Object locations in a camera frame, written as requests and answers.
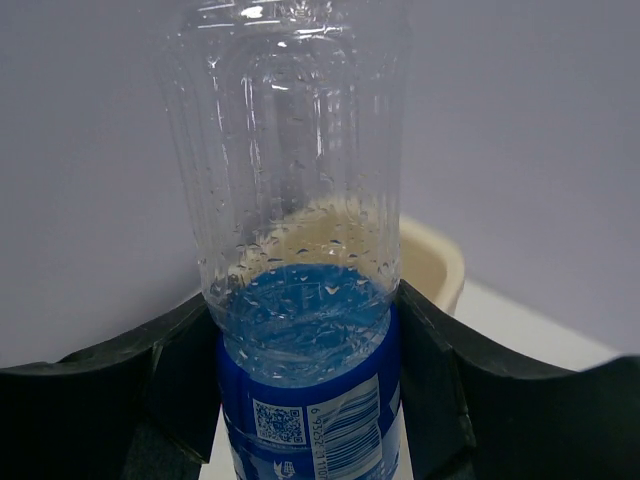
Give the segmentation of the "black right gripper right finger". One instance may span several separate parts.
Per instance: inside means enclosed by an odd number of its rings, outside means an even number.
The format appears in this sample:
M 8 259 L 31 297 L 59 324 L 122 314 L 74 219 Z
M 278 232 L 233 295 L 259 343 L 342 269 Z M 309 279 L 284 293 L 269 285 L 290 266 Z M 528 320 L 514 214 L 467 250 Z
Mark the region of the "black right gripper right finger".
M 508 349 L 408 283 L 401 398 L 417 479 L 635 479 L 639 360 L 576 372 Z

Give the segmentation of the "blue label clear bottle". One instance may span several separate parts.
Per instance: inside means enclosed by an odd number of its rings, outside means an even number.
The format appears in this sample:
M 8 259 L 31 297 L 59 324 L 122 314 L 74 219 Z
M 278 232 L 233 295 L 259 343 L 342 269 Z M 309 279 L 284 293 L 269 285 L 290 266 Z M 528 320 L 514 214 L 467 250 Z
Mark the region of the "blue label clear bottle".
M 394 479 L 403 1 L 172 1 L 158 62 L 240 479 Z

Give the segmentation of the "beige plastic bin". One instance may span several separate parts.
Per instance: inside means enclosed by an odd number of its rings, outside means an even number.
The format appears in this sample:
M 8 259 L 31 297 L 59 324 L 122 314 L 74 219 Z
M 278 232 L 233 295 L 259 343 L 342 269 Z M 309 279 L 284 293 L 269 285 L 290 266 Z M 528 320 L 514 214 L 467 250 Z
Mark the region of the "beige plastic bin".
M 455 242 L 404 215 L 395 224 L 375 201 L 314 200 L 271 236 L 274 257 L 353 267 L 385 287 L 402 279 L 450 315 L 464 288 L 465 262 Z

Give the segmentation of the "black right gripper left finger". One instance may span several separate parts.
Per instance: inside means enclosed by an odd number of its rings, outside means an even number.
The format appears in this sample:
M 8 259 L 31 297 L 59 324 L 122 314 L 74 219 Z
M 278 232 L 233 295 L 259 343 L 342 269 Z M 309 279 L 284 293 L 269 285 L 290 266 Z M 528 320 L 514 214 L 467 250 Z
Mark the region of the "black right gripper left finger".
M 2 369 L 2 478 L 198 478 L 219 415 L 218 334 L 195 295 L 57 362 Z

